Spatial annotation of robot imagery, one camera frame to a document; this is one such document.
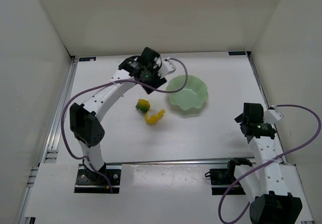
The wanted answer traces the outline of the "green yellow fake mango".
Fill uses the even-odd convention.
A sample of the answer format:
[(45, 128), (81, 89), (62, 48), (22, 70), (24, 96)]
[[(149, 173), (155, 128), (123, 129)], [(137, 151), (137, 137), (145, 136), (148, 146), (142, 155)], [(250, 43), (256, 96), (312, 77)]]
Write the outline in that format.
[(150, 103), (145, 99), (139, 99), (135, 108), (143, 113), (146, 113), (150, 109)]

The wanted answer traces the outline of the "peeled yellow fake lemon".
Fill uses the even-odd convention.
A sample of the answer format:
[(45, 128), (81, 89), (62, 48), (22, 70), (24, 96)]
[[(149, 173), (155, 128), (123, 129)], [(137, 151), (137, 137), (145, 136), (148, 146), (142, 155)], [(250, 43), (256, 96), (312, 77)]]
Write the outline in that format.
[(161, 109), (158, 112), (154, 110), (149, 110), (145, 114), (145, 122), (149, 125), (155, 125), (158, 123), (160, 119), (162, 119), (164, 113), (165, 113), (165, 109)]

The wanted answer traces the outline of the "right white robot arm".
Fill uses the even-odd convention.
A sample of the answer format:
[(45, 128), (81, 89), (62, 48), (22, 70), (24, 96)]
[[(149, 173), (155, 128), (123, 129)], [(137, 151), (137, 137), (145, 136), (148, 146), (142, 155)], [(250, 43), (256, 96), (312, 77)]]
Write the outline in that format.
[(274, 109), (265, 111), (258, 103), (244, 103), (241, 115), (235, 118), (247, 138), (257, 167), (246, 159), (234, 159), (232, 174), (249, 199), (252, 223), (295, 223), (302, 210), (299, 197), (291, 194), (281, 172), (275, 147), (273, 124), (282, 119)]

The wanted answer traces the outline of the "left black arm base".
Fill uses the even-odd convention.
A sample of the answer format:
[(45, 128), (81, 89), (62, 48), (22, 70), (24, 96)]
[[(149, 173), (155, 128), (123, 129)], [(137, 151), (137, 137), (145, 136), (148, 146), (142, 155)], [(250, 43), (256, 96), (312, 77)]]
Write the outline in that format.
[(121, 166), (107, 165), (105, 176), (109, 179), (110, 188), (106, 179), (96, 173), (90, 173), (84, 165), (79, 165), (75, 179), (74, 193), (92, 194), (119, 194), (121, 181)]

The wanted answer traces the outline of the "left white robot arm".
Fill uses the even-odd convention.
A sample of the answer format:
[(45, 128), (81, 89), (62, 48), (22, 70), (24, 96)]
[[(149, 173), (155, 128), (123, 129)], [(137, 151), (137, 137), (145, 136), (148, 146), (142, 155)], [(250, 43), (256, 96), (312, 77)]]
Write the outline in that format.
[(166, 83), (166, 75), (175, 71), (173, 64), (146, 47), (139, 56), (131, 56), (120, 63), (111, 77), (112, 84), (103, 87), (82, 104), (73, 103), (69, 109), (70, 129), (78, 140), (85, 159), (86, 177), (100, 184), (105, 181), (106, 164), (100, 142), (105, 135), (101, 125), (107, 111), (137, 82), (144, 83), (150, 94)]

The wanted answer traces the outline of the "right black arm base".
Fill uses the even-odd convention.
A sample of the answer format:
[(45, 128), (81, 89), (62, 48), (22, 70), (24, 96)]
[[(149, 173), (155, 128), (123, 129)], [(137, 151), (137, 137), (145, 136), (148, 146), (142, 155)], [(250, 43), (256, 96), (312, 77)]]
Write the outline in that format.
[(235, 181), (235, 177), (228, 172), (228, 169), (210, 169), (204, 177), (210, 179), (212, 195), (223, 195), (227, 186)]

